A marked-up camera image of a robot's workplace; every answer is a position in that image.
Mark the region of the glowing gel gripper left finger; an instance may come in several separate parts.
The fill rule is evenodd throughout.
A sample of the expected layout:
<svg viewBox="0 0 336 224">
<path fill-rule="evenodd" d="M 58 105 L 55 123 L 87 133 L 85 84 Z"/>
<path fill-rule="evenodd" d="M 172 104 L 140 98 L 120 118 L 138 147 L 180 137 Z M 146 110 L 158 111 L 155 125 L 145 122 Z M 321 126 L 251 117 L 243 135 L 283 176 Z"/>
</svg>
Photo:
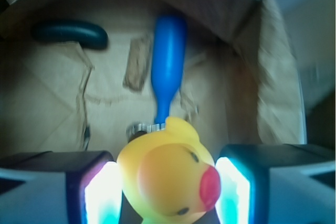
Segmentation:
<svg viewBox="0 0 336 224">
<path fill-rule="evenodd" d="M 119 168 L 107 151 L 1 158 L 1 223 L 118 223 Z"/>
</svg>

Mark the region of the glowing gel gripper right finger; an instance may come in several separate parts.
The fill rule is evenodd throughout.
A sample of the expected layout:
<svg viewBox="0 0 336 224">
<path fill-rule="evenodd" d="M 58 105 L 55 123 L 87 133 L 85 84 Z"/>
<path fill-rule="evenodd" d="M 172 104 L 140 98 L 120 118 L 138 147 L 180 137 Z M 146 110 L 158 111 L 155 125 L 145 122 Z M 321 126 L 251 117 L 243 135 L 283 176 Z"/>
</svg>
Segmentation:
<svg viewBox="0 0 336 224">
<path fill-rule="evenodd" d="M 215 167 L 220 223 L 335 223 L 334 150 L 230 144 Z"/>
</svg>

